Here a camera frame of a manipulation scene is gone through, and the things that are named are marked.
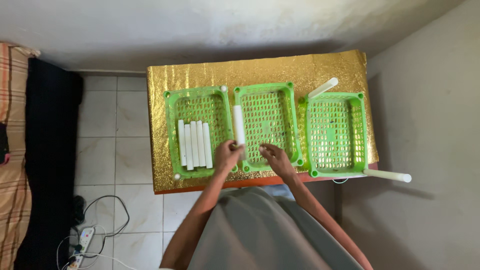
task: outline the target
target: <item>hand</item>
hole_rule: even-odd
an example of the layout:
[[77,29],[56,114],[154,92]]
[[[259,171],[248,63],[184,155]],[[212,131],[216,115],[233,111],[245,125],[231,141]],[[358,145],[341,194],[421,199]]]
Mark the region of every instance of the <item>hand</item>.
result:
[[235,167],[240,154],[245,151],[245,145],[238,148],[234,146],[234,140],[226,140],[221,143],[215,151],[215,173],[224,173],[225,175]]
[[260,150],[260,154],[267,159],[272,170],[280,176],[283,181],[297,174],[283,149],[271,144],[262,144],[258,149]]

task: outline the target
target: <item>gold foil sheet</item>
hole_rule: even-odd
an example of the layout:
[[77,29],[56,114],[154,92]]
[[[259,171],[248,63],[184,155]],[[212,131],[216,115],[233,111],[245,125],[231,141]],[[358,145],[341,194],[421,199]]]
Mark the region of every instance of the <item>gold foil sheet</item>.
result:
[[[310,54],[291,57],[228,61],[202,64],[151,66],[147,69],[148,107],[154,191],[186,188],[208,183],[210,177],[174,180],[168,147],[168,132],[165,116],[165,102],[162,93],[200,86],[228,86],[230,105],[234,104],[233,88],[265,83],[292,81],[294,83],[295,106],[298,99],[316,89],[332,77],[338,78],[338,85],[329,91],[363,92],[368,132],[368,161],[378,161],[373,136],[372,112],[366,78],[366,56],[358,50],[340,53]],[[299,115],[297,123],[302,144],[303,158],[306,159],[304,130],[305,116]],[[238,170],[228,175],[227,181],[275,176],[273,171],[243,173]]]

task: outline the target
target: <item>wooden table edge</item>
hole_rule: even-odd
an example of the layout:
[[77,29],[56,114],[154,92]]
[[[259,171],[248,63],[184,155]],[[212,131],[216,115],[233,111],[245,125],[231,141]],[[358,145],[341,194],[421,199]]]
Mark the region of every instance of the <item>wooden table edge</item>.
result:
[[[368,168],[372,170],[378,170],[377,162],[368,164]],[[346,178],[358,178],[358,177],[365,177],[363,175],[358,176],[342,176],[342,177],[310,177],[307,172],[300,172],[299,173],[300,179],[302,182],[313,182],[313,181],[325,181],[325,180],[333,180],[333,179],[346,179]],[[246,179],[241,181],[231,181],[225,182],[222,188],[228,187],[248,187],[248,186],[262,186],[262,185],[271,185],[271,184],[283,184],[282,179],[279,176],[269,176],[269,177],[262,177],[262,178],[255,178],[255,179]],[[200,191],[205,188],[204,185],[200,186],[192,186],[192,187],[185,187],[185,188],[175,188],[175,189],[167,189],[161,191],[155,191],[156,195],[159,194],[169,194],[169,193],[180,193],[180,192],[191,192],[191,191]]]

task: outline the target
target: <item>tiled floor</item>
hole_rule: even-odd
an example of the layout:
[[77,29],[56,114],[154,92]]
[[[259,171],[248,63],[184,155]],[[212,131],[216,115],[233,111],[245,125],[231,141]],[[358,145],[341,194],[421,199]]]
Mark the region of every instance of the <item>tiled floor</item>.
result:
[[[130,222],[122,233],[107,238],[102,254],[139,270],[158,269],[168,242],[200,192],[154,195],[145,78],[86,77],[84,85],[75,194],[88,204],[103,195],[119,196]],[[121,203],[106,197],[89,208],[80,229],[100,224],[111,233],[126,220]],[[102,236],[94,237],[88,250],[98,252],[101,241]],[[89,269],[126,268],[99,258]]]

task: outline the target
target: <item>gray shirt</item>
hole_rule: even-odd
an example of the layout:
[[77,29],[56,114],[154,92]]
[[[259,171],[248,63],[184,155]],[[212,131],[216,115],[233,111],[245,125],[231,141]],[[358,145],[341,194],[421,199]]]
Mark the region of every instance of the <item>gray shirt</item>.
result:
[[188,269],[362,267],[294,200],[249,187],[221,195]]

